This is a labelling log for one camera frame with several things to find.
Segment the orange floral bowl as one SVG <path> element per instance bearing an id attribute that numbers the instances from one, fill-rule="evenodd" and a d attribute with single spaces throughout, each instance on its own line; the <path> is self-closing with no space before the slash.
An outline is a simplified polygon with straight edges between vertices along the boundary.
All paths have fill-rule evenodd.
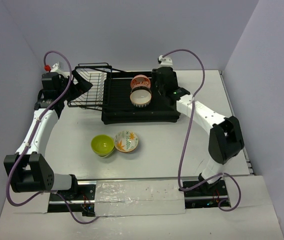
<path id="1" fill-rule="evenodd" d="M 136 75 L 130 82 L 130 87 L 133 90 L 137 87 L 146 87 L 148 89 L 151 88 L 151 80 L 142 74 Z"/>

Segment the white bowl pink rim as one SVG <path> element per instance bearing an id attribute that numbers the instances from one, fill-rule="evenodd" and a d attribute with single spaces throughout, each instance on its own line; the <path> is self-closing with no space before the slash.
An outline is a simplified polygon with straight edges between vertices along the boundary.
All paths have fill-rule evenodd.
<path id="1" fill-rule="evenodd" d="M 131 103 L 138 108 L 146 107 L 152 100 L 152 94 L 145 89 L 138 89 L 130 94 Z"/>

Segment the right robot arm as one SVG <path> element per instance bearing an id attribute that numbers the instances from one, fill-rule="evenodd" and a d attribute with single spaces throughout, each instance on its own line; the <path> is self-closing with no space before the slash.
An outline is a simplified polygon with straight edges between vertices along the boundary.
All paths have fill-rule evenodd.
<path id="1" fill-rule="evenodd" d="M 197 123 L 208 134 L 209 161 L 198 176 L 200 183 L 196 187 L 199 187 L 203 195 L 211 195 L 217 189 L 216 182 L 224 175 L 226 163 L 245 147 L 239 120 L 233 115 L 226 117 L 219 114 L 195 100 L 194 94 L 179 87 L 176 73 L 172 67 L 163 66 L 153 69 L 152 81 L 168 106 L 189 117 L 178 167 L 179 179 L 192 123 Z"/>

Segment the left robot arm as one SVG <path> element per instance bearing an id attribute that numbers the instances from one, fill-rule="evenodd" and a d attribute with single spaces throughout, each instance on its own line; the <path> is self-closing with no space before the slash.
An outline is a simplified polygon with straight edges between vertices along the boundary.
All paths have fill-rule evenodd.
<path id="1" fill-rule="evenodd" d="M 45 159 L 51 132 L 60 119 L 65 103 L 85 94 L 93 86 L 75 70 L 71 74 L 64 76 L 55 71 L 42 75 L 42 89 L 34 104 L 29 131 L 15 154 L 4 158 L 9 190 L 15 193 L 61 191 L 70 200 L 79 195 L 76 176 L 54 173 Z"/>

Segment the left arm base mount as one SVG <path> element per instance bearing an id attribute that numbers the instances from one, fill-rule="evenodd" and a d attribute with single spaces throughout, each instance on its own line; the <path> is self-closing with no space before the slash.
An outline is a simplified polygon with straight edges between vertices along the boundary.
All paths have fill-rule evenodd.
<path id="1" fill-rule="evenodd" d="M 80 213 L 83 217 L 95 217 L 96 185 L 96 181 L 79 181 L 76 193 L 66 190 L 58 191 L 62 198 L 56 193 L 51 193 L 49 195 L 47 212 L 69 212 L 64 201 L 66 200 L 73 214 Z"/>

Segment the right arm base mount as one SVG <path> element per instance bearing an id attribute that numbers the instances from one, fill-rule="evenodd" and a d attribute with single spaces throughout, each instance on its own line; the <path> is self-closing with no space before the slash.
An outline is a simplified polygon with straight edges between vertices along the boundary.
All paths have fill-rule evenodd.
<path id="1" fill-rule="evenodd" d="M 186 209 L 217 208 L 219 204 L 221 207 L 231 207 L 224 180 L 219 180 L 210 188 L 203 184 L 190 191 L 178 190 L 184 194 Z"/>

